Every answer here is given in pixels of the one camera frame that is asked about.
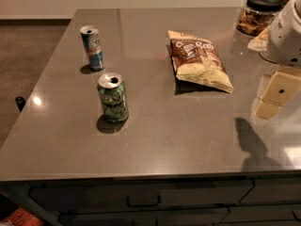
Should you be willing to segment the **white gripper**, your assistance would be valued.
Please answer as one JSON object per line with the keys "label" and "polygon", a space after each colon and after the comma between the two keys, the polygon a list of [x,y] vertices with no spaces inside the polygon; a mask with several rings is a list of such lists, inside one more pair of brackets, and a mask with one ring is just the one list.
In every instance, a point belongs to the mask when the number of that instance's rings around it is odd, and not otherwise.
{"label": "white gripper", "polygon": [[[301,0],[290,0],[247,48],[267,50],[271,59],[283,65],[301,66]],[[265,120],[273,118],[301,89],[301,70],[282,67],[264,75],[254,102],[254,114]]]}

